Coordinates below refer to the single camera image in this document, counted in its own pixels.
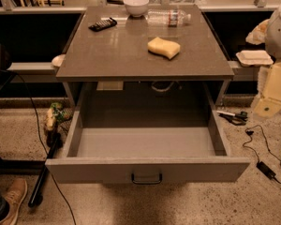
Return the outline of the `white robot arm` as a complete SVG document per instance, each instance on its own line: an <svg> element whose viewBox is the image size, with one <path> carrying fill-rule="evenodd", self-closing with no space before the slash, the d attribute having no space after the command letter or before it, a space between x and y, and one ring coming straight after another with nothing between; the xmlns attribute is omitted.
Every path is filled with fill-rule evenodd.
<svg viewBox="0 0 281 225"><path fill-rule="evenodd" d="M281 5L268 22L265 46L275 62L259 69L258 94L251 104L258 119L271 118L281 110Z"/></svg>

